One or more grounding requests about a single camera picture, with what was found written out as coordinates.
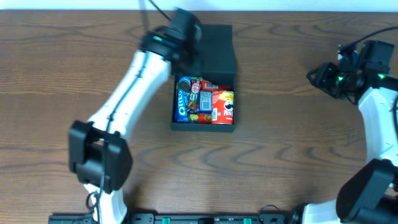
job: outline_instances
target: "wood grain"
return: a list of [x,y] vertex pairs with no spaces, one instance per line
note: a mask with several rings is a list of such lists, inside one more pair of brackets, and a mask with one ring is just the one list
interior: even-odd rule
[[[167,82],[129,144],[129,207],[254,213],[268,203],[291,209],[335,198],[364,165],[363,121],[355,106],[314,89],[305,74],[335,61],[338,44],[392,26],[398,14],[195,14],[205,24],[233,25],[237,128],[172,132]],[[152,12],[150,24],[165,21]],[[142,34],[136,11],[0,12],[0,223],[86,212],[87,192],[68,171],[67,131],[109,97]]]

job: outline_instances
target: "oreo package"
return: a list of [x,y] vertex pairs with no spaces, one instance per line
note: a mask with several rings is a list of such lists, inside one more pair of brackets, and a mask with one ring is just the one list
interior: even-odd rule
[[187,106],[191,92],[191,77],[176,77],[177,82],[177,98],[175,105],[174,120],[176,122],[189,123],[189,114]]

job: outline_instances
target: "black box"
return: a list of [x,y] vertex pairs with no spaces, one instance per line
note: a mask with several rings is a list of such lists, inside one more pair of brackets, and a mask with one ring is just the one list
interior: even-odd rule
[[[202,25],[203,37],[197,43],[200,62],[200,76],[215,85],[231,86],[234,92],[234,108],[236,108],[236,61],[232,43],[232,26]],[[183,74],[197,77],[196,74]],[[174,80],[173,112],[170,124],[173,131],[213,131],[231,133],[236,126],[236,110],[234,110],[234,124],[190,124],[177,123],[174,120],[176,105],[177,79]]]

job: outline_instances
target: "green connector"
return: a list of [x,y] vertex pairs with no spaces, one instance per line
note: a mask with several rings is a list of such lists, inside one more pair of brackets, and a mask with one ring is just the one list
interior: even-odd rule
[[243,224],[251,224],[251,218],[244,218]]
[[170,224],[171,219],[170,218],[162,218],[162,224]]

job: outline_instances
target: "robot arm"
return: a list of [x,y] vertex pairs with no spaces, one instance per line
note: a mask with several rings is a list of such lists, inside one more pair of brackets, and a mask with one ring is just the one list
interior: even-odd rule
[[398,166],[394,127],[398,79],[387,75],[393,50],[393,45],[380,41],[365,42],[360,55],[340,47],[338,65],[325,63],[307,75],[313,86],[358,105],[365,126],[367,166],[341,188],[337,200],[306,205],[302,223],[398,222],[391,215],[396,213],[391,205],[397,202],[384,196],[388,186],[396,182],[394,166]]
[[86,204],[91,200],[95,205],[91,207],[95,221],[123,222],[127,206],[121,186],[132,167],[127,142],[154,93],[172,72],[181,72],[194,61],[193,45],[201,37],[198,23],[193,14],[178,9],[169,26],[148,32],[111,97],[88,123],[75,121],[72,125],[70,170],[90,193]]

